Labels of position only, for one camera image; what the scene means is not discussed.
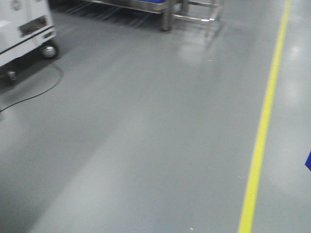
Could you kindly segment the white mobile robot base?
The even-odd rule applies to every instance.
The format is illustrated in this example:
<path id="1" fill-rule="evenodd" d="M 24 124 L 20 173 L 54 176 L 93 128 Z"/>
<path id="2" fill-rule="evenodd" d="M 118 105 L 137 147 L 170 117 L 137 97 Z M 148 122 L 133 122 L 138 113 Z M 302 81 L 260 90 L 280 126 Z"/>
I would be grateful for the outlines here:
<path id="1" fill-rule="evenodd" d="M 59 49 L 47 0 L 2 0 L 0 2 L 0 78 L 16 81 L 13 61 L 37 50 L 44 59 L 54 59 Z"/>

